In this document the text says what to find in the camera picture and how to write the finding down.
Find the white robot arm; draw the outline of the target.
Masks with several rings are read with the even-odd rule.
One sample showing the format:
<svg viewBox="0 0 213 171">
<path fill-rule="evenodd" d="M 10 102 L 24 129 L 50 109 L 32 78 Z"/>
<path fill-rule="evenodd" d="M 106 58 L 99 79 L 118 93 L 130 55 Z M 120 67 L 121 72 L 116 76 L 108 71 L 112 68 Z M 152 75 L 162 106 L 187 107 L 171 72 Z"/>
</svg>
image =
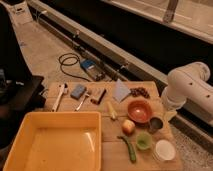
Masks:
<svg viewBox="0 0 213 171">
<path fill-rule="evenodd" d="M 213 86 L 207 83 L 210 69 L 203 62 L 193 62 L 171 70 L 161 99 L 167 111 L 181 109 L 191 100 L 213 116 Z"/>
</svg>

